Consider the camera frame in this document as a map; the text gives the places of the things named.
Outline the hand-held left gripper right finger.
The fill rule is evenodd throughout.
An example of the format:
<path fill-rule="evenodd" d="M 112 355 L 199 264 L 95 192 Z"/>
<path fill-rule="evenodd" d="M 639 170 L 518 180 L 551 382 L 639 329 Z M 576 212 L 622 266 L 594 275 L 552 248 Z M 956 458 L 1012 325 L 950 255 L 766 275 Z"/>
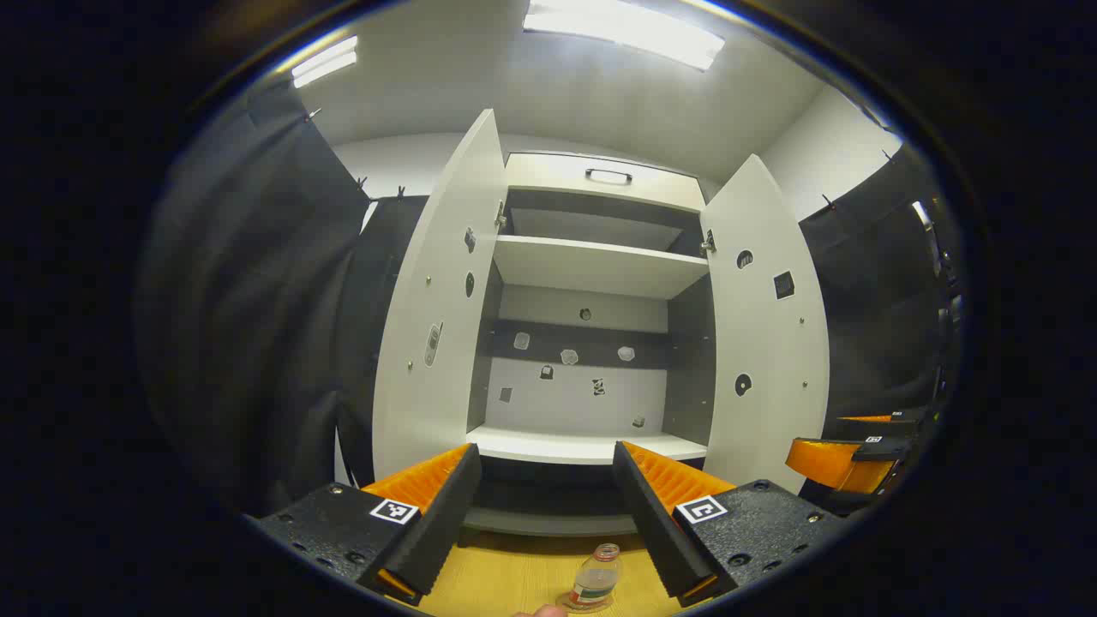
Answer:
<path fill-rule="evenodd" d="M 682 607 L 760 586 L 849 530 L 845 517 L 771 480 L 733 485 L 623 440 L 612 473 L 663 588 Z"/>

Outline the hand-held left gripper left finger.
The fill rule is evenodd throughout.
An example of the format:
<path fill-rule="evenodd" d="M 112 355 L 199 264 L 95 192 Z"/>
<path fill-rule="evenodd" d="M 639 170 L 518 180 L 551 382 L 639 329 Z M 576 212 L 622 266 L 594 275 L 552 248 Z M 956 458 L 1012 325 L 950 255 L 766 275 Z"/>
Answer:
<path fill-rule="evenodd" d="M 255 524 L 290 554 L 416 606 L 459 542 L 480 479 L 477 445 L 463 444 L 367 487 L 314 489 Z"/>

